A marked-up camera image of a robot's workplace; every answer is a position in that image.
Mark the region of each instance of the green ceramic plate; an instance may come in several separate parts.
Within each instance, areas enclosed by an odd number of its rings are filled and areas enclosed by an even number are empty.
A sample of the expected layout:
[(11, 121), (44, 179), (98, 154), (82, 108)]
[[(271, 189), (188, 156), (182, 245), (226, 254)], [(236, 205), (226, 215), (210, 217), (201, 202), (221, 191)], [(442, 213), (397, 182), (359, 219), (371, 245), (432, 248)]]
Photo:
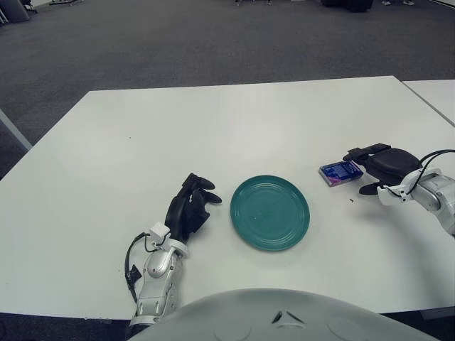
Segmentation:
[(230, 202), (238, 234), (258, 249), (280, 251), (306, 234), (310, 212), (305, 197), (289, 181), (272, 175), (246, 180)]

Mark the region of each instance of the table leg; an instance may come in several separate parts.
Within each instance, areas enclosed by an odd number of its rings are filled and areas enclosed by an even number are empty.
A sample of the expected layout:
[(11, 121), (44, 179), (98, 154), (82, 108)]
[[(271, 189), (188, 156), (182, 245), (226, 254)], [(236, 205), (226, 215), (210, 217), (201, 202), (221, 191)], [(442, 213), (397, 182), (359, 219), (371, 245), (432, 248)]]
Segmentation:
[(32, 145), (24, 135), (16, 128), (13, 122), (5, 115), (3, 110), (0, 109), (0, 124), (3, 125), (7, 131), (17, 140), (22, 149), (27, 152), (31, 149)]

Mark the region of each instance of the small package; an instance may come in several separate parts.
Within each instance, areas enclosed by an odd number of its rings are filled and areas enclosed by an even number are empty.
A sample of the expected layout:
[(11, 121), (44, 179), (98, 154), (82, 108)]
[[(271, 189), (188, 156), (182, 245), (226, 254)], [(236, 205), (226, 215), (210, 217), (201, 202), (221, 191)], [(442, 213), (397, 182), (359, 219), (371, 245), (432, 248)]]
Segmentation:
[(352, 161), (341, 161), (332, 163), (331, 165), (321, 166), (319, 174), (327, 182), (330, 187), (341, 185), (355, 179), (359, 179), (363, 175), (357, 165)]

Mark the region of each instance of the white table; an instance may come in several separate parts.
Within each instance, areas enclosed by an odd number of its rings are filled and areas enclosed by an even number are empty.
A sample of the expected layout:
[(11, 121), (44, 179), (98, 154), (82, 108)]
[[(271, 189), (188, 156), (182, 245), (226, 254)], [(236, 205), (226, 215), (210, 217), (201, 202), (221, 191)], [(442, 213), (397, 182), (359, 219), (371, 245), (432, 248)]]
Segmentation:
[[(423, 156), (453, 146), (455, 130), (394, 77), (89, 92), (0, 182), (0, 311), (129, 319), (125, 251), (190, 172), (224, 202), (190, 238), (182, 305), (254, 287), (379, 313), (453, 305), (455, 241), (432, 215), (360, 197), (368, 175), (329, 188), (318, 174), (377, 142)], [(437, 161), (455, 177), (453, 158)], [(253, 249), (231, 225), (235, 188), (258, 174), (309, 202), (309, 230), (287, 251)]]
[(416, 80), (404, 83), (455, 127), (455, 80)]

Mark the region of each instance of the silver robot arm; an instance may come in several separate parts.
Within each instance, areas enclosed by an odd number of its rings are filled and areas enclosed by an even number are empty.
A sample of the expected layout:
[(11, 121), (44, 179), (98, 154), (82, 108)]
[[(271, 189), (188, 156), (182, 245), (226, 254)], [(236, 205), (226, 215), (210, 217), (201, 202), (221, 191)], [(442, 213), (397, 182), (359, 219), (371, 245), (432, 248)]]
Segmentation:
[(379, 200), (384, 205), (415, 200), (435, 215), (449, 234), (455, 236), (455, 180), (442, 175), (438, 168), (426, 169), (420, 175), (422, 169), (408, 174), (399, 185), (378, 187)]
[(177, 308), (182, 258), (188, 256), (188, 248), (169, 235), (169, 228), (160, 222), (150, 229), (155, 250), (144, 264), (144, 284), (136, 303), (136, 312), (129, 324), (130, 328), (153, 325)]

